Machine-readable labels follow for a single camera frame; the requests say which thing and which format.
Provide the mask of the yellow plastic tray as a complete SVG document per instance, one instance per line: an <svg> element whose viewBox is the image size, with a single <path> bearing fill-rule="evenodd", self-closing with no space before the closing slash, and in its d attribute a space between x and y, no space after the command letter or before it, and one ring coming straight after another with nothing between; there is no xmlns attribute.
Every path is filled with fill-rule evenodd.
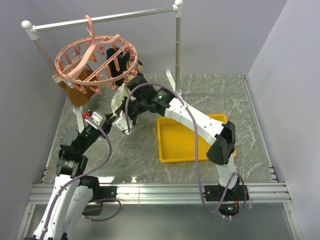
<svg viewBox="0 0 320 240"><path fill-rule="evenodd" d="M198 140L198 158L209 160L217 166L231 164L235 152L236 126L224 114L206 115L192 113L194 123L185 112L178 118L160 117L157 119L159 159L163 163L184 163L196 160L195 143Z"/></svg>

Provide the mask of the beige hanging garment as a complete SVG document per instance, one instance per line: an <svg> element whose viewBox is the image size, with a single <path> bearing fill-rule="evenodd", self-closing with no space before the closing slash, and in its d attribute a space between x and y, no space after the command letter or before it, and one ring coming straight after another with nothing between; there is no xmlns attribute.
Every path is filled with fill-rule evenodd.
<svg viewBox="0 0 320 240"><path fill-rule="evenodd" d="M128 70L132 66L132 62L128 60L126 62L126 69ZM138 75L142 75L144 64L140 60L137 61L135 65L135 70L127 75L128 81L131 81L133 78L135 78Z"/></svg>

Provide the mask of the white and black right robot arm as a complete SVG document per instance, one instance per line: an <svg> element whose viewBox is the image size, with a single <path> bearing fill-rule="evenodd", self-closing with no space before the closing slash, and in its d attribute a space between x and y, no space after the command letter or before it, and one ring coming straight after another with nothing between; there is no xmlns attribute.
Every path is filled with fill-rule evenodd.
<svg viewBox="0 0 320 240"><path fill-rule="evenodd" d="M236 127L233 122L209 117L167 86L147 82L141 75L117 88L111 108L118 115L117 127L123 127L125 133L131 131L138 115L144 112L167 117L194 131L197 138L202 137L210 145L206 157L216 165L221 196L231 200L238 194L239 178L234 163Z"/></svg>

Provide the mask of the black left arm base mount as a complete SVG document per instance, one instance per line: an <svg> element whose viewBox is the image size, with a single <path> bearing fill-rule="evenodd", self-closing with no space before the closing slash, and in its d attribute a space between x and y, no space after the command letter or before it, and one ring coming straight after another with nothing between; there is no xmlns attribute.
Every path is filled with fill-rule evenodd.
<svg viewBox="0 0 320 240"><path fill-rule="evenodd" d="M117 196L118 187L115 185L111 186L101 186L98 190L98 193L92 197L89 204L84 208L84 216L99 216L103 209L105 203L115 203Z"/></svg>

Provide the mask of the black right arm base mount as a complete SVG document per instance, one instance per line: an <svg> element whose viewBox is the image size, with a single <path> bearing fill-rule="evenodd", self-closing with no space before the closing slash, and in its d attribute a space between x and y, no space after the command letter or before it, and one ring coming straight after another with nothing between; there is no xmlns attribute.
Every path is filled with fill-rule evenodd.
<svg viewBox="0 0 320 240"><path fill-rule="evenodd" d="M227 190L220 185L205 185L202 196L204 209L208 214L219 214L223 219L228 218L230 221L244 210L250 200L248 188L242 184ZM216 207L209 209L207 203L210 202L217 202Z"/></svg>

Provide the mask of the pink round clip hanger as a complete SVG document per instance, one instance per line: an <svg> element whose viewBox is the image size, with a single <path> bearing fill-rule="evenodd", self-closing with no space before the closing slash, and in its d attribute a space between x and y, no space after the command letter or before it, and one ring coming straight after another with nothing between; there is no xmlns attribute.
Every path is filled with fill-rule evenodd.
<svg viewBox="0 0 320 240"><path fill-rule="evenodd" d="M85 86L100 94L104 86L116 89L127 84L128 74L136 70L137 49L120 34L97 35L90 16L85 18L89 20L89 37L68 44L57 54L55 75L83 94L87 92ZM132 62L129 69L128 60Z"/></svg>

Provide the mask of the pale green white underwear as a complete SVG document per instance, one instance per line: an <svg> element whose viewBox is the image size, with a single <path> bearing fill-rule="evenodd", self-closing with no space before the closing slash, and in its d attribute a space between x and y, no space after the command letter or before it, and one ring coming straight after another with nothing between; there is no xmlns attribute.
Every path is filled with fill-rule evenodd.
<svg viewBox="0 0 320 240"><path fill-rule="evenodd" d="M130 89L124 83L116 90L115 94L111 99L111 110L114 115L116 115L114 113L115 103L118 103L124 97L128 97L130 92Z"/></svg>

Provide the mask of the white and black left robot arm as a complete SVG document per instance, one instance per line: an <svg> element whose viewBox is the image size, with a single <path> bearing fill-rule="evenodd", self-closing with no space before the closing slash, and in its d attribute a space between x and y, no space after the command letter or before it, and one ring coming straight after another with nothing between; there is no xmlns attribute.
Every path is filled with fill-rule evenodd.
<svg viewBox="0 0 320 240"><path fill-rule="evenodd" d="M87 204L117 201L116 187L101 187L99 179L91 175L101 165L85 171L88 158L84 155L99 137L109 140L116 117L90 111L84 119L88 125L82 132L69 128L63 133L53 190L31 240L70 240Z"/></svg>

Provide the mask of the brown hanging garment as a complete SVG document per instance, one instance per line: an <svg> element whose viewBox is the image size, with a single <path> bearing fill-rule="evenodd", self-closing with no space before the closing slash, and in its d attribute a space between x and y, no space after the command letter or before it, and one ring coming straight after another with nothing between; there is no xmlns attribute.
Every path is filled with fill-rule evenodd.
<svg viewBox="0 0 320 240"><path fill-rule="evenodd" d="M85 85L86 93L82 93L75 88L70 88L57 74L52 76L52 79L65 91L67 97L75 108L80 108L87 104L91 97L95 94L95 92L92 91L87 85Z"/></svg>

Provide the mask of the silver white clothes rack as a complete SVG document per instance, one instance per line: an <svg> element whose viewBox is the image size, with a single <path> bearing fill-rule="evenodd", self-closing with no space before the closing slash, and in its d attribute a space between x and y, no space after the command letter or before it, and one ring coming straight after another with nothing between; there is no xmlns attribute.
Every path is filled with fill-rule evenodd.
<svg viewBox="0 0 320 240"><path fill-rule="evenodd" d="M182 0L176 0L174 4L170 7L152 8L148 10L140 10L140 11L119 13L119 14L113 14L113 15L98 16L98 17L92 18L92 22L103 23L103 22L111 22L111 21L117 21L117 20L123 20L123 19L130 19L130 18L137 18L137 17L143 17L143 16L174 12L176 17L175 78L172 77L171 72L169 70L166 71L166 75L175 93L181 96L182 90L180 89L180 78L181 78L180 65L181 65L181 20L183 16L183 4L184 2ZM81 26L87 23L89 23L89 20L79 19L79 20L43 24L43 25L33 25L30 21L24 20L22 21L21 26L26 31L29 38L33 40L38 50L41 52L51 72L54 73L57 69L55 67L55 64L49 57L48 53L46 52L41 41L39 40L38 33L43 31L49 31L49 30Z"/></svg>

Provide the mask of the aluminium rail frame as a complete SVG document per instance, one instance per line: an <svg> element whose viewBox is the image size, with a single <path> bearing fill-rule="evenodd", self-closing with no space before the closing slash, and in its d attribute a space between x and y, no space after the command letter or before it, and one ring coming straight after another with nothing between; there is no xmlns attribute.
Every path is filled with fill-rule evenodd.
<svg viewBox="0 0 320 240"><path fill-rule="evenodd" d="M112 146L99 139L86 153L88 168L109 162L95 175L103 188L116 187L116 202L103 206L99 221L79 216L64 222L70 240L301 240L287 186L270 173L271 162L252 115L252 102L242 79L228 79L228 90L214 93L206 86L220 85L214 77L184 76L184 98L204 113L221 112L226 102L244 104L236 124L235 164L248 187L249 201L235 218L212 214L216 203L202 206L193 162L164 164L158 159L156 113L137 118L130 135L109 133Z"/></svg>

